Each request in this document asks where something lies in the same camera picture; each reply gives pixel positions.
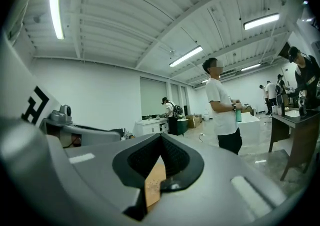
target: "green water bottle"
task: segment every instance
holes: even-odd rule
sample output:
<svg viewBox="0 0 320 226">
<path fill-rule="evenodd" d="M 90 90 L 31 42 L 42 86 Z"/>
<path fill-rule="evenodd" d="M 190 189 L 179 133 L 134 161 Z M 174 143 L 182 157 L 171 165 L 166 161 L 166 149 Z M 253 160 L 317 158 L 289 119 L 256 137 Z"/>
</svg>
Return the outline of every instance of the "green water bottle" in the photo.
<svg viewBox="0 0 320 226">
<path fill-rule="evenodd" d="M 241 118 L 241 109 L 236 109 L 235 110 L 235 120 L 239 123 L 242 121 Z"/>
</svg>

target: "white cabinet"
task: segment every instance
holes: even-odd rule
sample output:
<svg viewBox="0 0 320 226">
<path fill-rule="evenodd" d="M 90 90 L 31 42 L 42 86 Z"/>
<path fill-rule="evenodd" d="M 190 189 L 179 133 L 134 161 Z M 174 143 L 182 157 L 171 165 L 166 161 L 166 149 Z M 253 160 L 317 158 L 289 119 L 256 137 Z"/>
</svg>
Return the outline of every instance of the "white cabinet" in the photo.
<svg viewBox="0 0 320 226">
<path fill-rule="evenodd" d="M 149 133 L 160 133 L 160 125 L 159 124 L 147 124 L 143 126 L 143 135 Z"/>
<path fill-rule="evenodd" d="M 136 136 L 154 133 L 168 133 L 168 124 L 166 119 L 162 120 L 144 120 L 136 123 Z"/>
</svg>

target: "white t-shirt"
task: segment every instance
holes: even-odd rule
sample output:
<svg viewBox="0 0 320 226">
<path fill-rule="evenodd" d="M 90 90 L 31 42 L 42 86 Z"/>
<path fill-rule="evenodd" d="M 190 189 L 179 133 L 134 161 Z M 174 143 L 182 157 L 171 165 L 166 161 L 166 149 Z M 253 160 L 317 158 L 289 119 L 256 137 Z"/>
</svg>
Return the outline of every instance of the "white t-shirt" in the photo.
<svg viewBox="0 0 320 226">
<path fill-rule="evenodd" d="M 222 83 L 210 78 L 205 85 L 208 101 L 220 101 L 222 104 L 231 105 L 232 102 Z M 236 113 L 232 111 L 217 113 L 213 112 L 214 130 L 217 135 L 229 135 L 236 132 L 238 124 Z"/>
<path fill-rule="evenodd" d="M 168 115 L 168 117 L 172 117 L 174 116 L 174 106 L 175 103 L 172 102 L 171 100 L 169 100 L 169 102 L 165 103 L 165 113 Z"/>
<path fill-rule="evenodd" d="M 276 98 L 276 86 L 273 83 L 268 83 L 266 85 L 266 91 L 269 94 L 269 99 L 275 99 Z"/>
<path fill-rule="evenodd" d="M 262 89 L 262 91 L 263 91 L 263 98 L 264 98 L 264 99 L 267 99 L 267 98 L 268 98 L 268 95 L 267 95 L 267 88 L 266 88 L 266 87 L 264 87 L 264 88 Z"/>
</svg>

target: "window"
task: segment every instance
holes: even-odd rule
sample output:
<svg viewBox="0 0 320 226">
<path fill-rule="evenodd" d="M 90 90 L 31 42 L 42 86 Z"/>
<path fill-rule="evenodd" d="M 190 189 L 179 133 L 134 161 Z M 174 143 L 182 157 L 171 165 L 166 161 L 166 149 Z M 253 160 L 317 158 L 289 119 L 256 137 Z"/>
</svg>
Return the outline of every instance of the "window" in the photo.
<svg viewBox="0 0 320 226">
<path fill-rule="evenodd" d="M 140 94 L 142 116 L 165 113 L 165 107 L 161 104 L 162 98 L 167 97 L 165 82 L 140 78 Z"/>
</svg>

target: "white table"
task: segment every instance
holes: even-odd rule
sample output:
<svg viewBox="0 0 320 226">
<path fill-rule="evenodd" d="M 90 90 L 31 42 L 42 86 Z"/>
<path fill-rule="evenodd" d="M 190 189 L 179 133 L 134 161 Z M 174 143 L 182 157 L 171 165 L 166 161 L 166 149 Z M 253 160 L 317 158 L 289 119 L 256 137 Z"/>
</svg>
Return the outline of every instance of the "white table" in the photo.
<svg viewBox="0 0 320 226">
<path fill-rule="evenodd" d="M 168 133 L 168 123 L 166 118 L 142 120 L 135 123 L 136 124 L 136 136 L 143 136 L 150 133 Z"/>
<path fill-rule="evenodd" d="M 260 141 L 260 120 L 250 112 L 242 113 L 242 122 L 238 123 L 242 145 L 258 145 Z"/>
</svg>

